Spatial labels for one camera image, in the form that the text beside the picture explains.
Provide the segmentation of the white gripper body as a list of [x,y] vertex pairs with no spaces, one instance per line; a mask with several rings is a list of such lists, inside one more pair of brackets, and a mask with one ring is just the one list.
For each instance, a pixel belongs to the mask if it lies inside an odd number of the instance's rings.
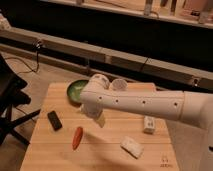
[[105,125],[105,117],[103,114],[103,109],[100,107],[90,107],[88,109],[88,116],[92,118],[99,127],[103,128]]

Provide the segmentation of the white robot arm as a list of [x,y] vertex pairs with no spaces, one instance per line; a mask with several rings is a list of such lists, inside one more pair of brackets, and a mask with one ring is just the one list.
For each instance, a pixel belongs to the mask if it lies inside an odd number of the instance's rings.
[[80,93],[83,111],[99,118],[104,109],[144,114],[206,131],[199,171],[213,171],[213,94],[190,91],[113,91],[109,79],[93,75]]

